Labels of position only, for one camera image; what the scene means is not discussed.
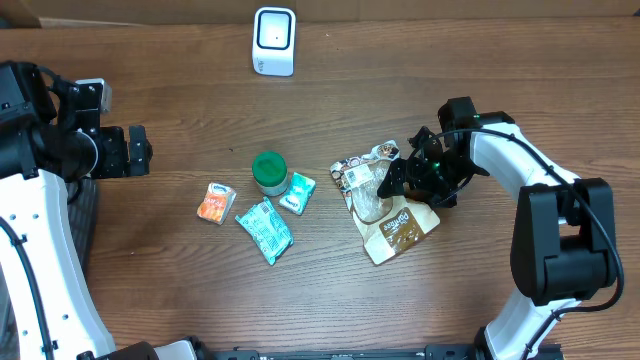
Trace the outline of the brown snack bag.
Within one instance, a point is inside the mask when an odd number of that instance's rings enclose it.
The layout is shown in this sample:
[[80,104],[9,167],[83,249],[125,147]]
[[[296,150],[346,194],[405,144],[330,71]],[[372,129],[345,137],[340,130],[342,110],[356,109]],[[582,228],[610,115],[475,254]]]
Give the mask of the brown snack bag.
[[374,146],[367,154],[335,162],[329,172],[363,239],[371,261],[380,265],[426,238],[440,223],[426,204],[404,196],[377,195],[391,163],[400,157],[395,141]]

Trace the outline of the orange tissue packet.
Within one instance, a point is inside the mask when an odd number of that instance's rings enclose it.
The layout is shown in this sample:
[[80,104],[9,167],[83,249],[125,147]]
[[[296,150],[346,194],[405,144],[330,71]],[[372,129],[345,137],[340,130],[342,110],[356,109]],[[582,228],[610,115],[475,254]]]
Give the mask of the orange tissue packet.
[[211,182],[196,214],[199,218],[222,225],[236,198],[236,191],[226,185]]

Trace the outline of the teal candy packet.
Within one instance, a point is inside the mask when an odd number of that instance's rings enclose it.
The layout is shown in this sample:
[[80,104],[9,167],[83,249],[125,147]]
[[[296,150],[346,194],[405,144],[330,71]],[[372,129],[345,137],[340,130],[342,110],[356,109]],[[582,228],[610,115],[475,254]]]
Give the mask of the teal candy packet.
[[315,180],[294,172],[288,189],[279,199],[279,205],[296,215],[302,215],[315,188]]

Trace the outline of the green lid jar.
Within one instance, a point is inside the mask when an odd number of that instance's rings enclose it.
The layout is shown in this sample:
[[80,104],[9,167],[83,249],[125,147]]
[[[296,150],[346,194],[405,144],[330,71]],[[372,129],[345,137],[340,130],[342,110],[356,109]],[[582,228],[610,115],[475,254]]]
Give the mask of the green lid jar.
[[267,151],[256,156],[252,163],[252,175],[261,192],[278,196],[289,186],[289,172],[285,159],[277,152]]

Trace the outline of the mint green wipes packet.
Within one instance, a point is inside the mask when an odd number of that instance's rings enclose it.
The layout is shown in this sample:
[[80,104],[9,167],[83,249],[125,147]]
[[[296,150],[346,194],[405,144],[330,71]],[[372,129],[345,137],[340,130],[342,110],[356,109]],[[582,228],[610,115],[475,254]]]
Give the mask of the mint green wipes packet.
[[251,236],[271,266],[294,244],[290,228],[268,197],[253,205],[244,215],[236,215],[235,220]]

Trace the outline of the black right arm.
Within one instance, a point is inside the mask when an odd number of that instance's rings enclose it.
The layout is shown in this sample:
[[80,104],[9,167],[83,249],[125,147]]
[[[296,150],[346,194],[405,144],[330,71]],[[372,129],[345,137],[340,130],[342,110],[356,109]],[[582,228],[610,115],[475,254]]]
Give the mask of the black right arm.
[[545,337],[569,313],[604,311],[621,298],[624,272],[615,241],[613,192],[546,157],[503,111],[479,113],[468,97],[438,111],[441,133],[422,127],[395,160],[381,198],[407,190],[451,208],[476,176],[492,176],[517,202],[510,250],[515,289],[500,314],[468,345],[429,345],[428,359],[561,359]]

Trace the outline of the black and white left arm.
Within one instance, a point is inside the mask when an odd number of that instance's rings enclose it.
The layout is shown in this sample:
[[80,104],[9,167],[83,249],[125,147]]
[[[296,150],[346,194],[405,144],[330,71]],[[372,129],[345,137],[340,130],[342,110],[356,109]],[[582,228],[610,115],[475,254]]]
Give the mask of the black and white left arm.
[[142,126],[103,127],[111,89],[44,66],[1,65],[1,267],[23,359],[207,359],[195,337],[118,349],[91,299],[74,246],[67,186],[144,176]]

